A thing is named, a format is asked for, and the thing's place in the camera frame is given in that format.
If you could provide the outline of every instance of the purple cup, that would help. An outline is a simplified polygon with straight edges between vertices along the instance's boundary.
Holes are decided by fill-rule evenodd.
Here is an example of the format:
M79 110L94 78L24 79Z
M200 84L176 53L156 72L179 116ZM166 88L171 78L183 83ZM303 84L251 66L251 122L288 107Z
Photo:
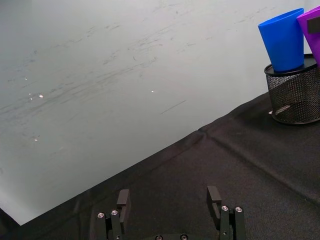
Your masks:
M316 17L320 17L320 6L305 12L298 16L300 27L303 31L306 41L308 42L312 51L313 57L316 60L318 66L320 66L320 33L308 33L308 20Z

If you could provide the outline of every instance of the table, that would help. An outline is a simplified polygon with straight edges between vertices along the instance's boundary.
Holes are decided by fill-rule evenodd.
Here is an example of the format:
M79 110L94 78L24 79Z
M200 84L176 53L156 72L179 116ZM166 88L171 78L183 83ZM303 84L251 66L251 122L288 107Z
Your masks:
M127 240L165 233L217 240L208 185L245 209L247 239L319 239L320 123L284 125L270 110L261 95L0 239L94 240L97 213L130 189Z

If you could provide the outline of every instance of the white wall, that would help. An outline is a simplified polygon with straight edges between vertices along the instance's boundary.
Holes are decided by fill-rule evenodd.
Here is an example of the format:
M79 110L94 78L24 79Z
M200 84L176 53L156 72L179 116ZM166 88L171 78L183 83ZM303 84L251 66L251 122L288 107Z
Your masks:
M257 25L304 2L0 0L0 208L23 224L265 93Z

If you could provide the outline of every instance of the mesh cup holder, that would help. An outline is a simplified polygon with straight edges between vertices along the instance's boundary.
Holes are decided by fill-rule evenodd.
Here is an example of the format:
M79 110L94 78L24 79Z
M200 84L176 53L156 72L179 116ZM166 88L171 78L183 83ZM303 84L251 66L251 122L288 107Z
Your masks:
M320 120L320 69L312 54L304 65L290 72L264 72L272 104L272 117L284 124L307 124Z

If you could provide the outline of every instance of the plastic cup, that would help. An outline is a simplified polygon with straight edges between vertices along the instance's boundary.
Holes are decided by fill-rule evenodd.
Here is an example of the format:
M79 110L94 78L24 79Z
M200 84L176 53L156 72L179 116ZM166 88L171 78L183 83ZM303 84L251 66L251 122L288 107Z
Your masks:
M303 13L304 9L298 8L258 25L272 67L277 72L304 64L304 34L297 21Z
M320 66L320 33L308 33L308 20L316 17L320 17L320 6L298 16L297 20L302 28L306 41L310 46L313 57L318 66Z

